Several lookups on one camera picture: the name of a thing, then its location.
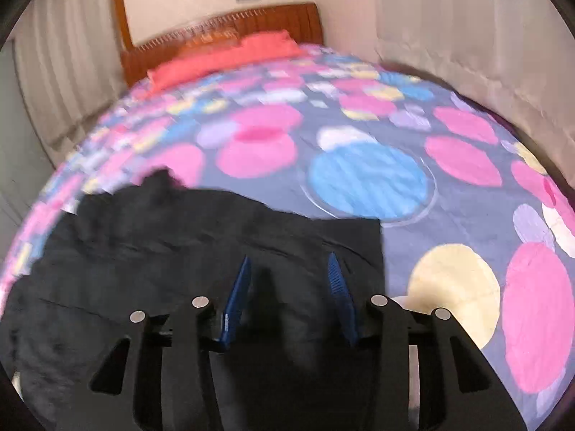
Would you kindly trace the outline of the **beige left curtain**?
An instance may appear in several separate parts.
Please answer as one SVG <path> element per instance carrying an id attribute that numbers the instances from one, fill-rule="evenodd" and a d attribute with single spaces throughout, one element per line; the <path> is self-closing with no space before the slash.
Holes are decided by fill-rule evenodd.
<path id="1" fill-rule="evenodd" d="M 14 36 L 27 113 L 59 164 L 127 89 L 113 0 L 31 0 Z"/>

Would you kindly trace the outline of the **colourful dotted bed cover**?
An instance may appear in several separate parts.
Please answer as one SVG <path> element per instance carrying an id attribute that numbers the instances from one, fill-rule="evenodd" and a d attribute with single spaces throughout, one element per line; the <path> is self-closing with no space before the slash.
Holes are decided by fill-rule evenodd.
<path id="1" fill-rule="evenodd" d="M 448 309 L 538 430 L 574 379 L 574 210 L 532 153 L 455 92 L 353 56 L 138 82 L 45 185 L 1 276 L 1 320 L 63 214 L 164 171 L 308 219 L 379 223 L 382 294 Z"/>

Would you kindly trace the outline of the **wooden headboard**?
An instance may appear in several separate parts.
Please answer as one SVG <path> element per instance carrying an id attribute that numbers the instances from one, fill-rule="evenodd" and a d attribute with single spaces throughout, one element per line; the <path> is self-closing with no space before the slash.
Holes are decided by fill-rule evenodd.
<path id="1" fill-rule="evenodd" d="M 312 2 L 255 7 L 217 15 L 157 35 L 120 54 L 128 87 L 160 64 L 188 50 L 229 45 L 264 31 L 286 30 L 297 43 L 322 45 L 323 26 L 319 8 Z"/>

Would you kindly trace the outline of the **orange embroidered pillow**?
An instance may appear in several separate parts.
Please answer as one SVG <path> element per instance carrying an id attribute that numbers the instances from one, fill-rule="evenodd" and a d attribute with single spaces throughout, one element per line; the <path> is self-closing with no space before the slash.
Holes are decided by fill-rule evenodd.
<path id="1" fill-rule="evenodd" d="M 215 29 L 208 32 L 202 32 L 188 39 L 185 48 L 190 51 L 198 50 L 216 50 L 220 48 L 229 48 L 238 46 L 240 36 L 235 29 Z"/>

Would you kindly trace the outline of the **beige right curtain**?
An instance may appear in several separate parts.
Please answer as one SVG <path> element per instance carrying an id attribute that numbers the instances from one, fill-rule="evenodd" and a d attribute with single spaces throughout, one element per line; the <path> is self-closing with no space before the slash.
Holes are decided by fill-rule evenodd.
<path id="1" fill-rule="evenodd" d="M 504 117 L 574 180 L 574 38 L 551 0 L 378 0 L 377 46 Z"/>

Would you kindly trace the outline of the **black puffer jacket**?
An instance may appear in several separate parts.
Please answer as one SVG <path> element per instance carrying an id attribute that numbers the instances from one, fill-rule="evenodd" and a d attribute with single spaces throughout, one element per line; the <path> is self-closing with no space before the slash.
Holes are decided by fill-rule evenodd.
<path id="1" fill-rule="evenodd" d="M 135 311 L 169 317 L 198 296 L 226 305 L 252 264 L 237 338 L 212 358 L 229 430 L 358 430 L 375 340 L 349 343 L 328 282 L 342 269 L 357 307 L 384 288 L 381 228 L 370 219 L 308 219 L 229 192 L 191 190 L 159 171 L 83 198 L 49 234 L 8 296 L 1 361 L 26 406 L 55 429 L 73 389 L 103 354 L 124 354 Z"/>

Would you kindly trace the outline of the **beige curtain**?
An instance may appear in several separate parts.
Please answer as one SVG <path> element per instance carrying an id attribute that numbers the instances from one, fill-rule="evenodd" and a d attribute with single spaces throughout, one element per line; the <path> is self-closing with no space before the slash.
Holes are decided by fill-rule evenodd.
<path id="1" fill-rule="evenodd" d="M 27 113 L 59 164 L 127 89 L 113 0 L 31 0 L 14 36 Z"/>
<path id="2" fill-rule="evenodd" d="M 504 117 L 574 180 L 574 38 L 551 0 L 378 0 L 377 46 Z"/>

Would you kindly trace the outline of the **red folded blanket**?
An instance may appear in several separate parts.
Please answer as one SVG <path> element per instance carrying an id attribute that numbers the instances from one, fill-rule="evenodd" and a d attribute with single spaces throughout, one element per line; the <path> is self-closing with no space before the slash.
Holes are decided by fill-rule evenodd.
<path id="1" fill-rule="evenodd" d="M 164 92 L 178 84 L 201 79 L 207 75 L 245 65 L 292 59 L 305 51 L 286 30 L 258 32 L 243 37 L 236 45 L 217 48 L 162 63 L 148 72 L 148 93 Z"/>

